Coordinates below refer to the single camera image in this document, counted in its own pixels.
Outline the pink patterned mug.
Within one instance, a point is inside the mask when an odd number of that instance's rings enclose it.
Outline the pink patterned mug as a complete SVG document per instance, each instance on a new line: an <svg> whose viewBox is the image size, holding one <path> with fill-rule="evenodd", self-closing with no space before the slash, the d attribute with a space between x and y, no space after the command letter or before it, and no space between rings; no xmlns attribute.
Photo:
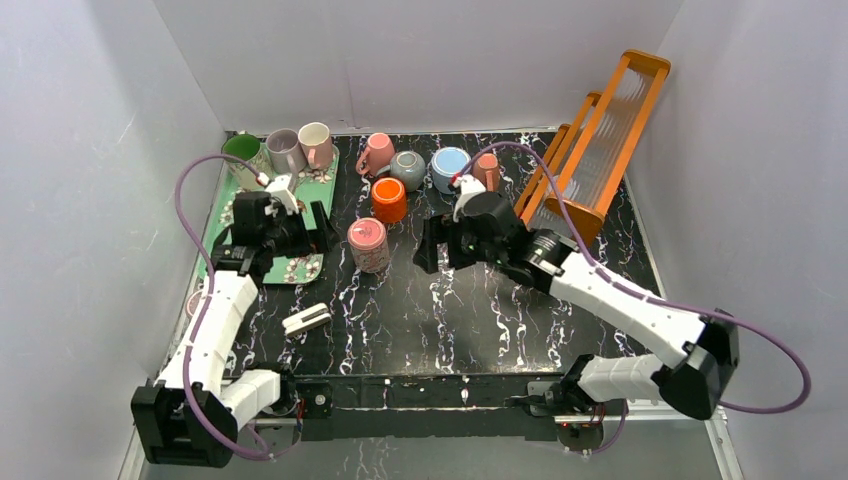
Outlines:
<svg viewBox="0 0 848 480"><path fill-rule="evenodd" d="M372 217L353 222L347 239L356 267L364 273L385 270L390 263L387 231L382 222Z"/></svg>

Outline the lavender ribbed mug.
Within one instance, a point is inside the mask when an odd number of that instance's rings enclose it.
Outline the lavender ribbed mug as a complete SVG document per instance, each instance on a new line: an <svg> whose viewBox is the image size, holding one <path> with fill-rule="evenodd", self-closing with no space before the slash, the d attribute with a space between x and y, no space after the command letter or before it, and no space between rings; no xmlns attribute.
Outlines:
<svg viewBox="0 0 848 480"><path fill-rule="evenodd" d="M279 129L266 138L265 144L278 174L298 174L307 167L308 162L295 130Z"/></svg>

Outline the cream cartoon mug green interior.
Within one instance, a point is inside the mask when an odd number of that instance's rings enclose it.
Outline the cream cartoon mug green interior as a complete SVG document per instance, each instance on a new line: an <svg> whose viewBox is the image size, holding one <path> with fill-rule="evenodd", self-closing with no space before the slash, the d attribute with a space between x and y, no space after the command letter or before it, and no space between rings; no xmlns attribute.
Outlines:
<svg viewBox="0 0 848 480"><path fill-rule="evenodd" d="M275 170L264 144L252 134L244 133L233 136L223 144L221 152L243 160L255 170L264 174L268 181L275 177ZM256 181L256 175L244 164L233 160L227 160L226 163L232 176L242 189L248 191L264 189L264 185Z"/></svg>

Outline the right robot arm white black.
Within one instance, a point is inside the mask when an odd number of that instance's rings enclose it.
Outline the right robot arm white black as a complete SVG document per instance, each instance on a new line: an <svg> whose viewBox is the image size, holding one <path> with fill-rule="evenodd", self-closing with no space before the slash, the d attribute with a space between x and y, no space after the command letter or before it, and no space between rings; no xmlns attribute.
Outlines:
<svg viewBox="0 0 848 480"><path fill-rule="evenodd" d="M520 285L592 313L648 350L634 357L581 355L557 386L530 395L530 405L586 412L611 400L663 401L707 420L738 366L735 325L717 313L661 305L651 292L590 265L575 242L527 228L497 193L474 194L455 212L426 219L414 264L437 272L440 245L447 247L449 267L485 262Z"/></svg>

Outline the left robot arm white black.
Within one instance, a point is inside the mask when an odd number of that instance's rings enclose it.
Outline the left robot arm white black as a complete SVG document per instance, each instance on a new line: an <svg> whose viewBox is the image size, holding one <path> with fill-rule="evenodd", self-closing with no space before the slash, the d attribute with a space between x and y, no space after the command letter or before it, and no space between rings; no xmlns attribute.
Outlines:
<svg viewBox="0 0 848 480"><path fill-rule="evenodd" d="M146 459L153 464L222 468L233 455L267 453L238 445L238 435L283 393L280 370L254 368L228 386L225 364L236 334L276 258L326 254L339 241L324 205L287 210L267 192L233 202L227 234L204 251L208 291L177 350L156 380L138 387L130 408Z"/></svg>

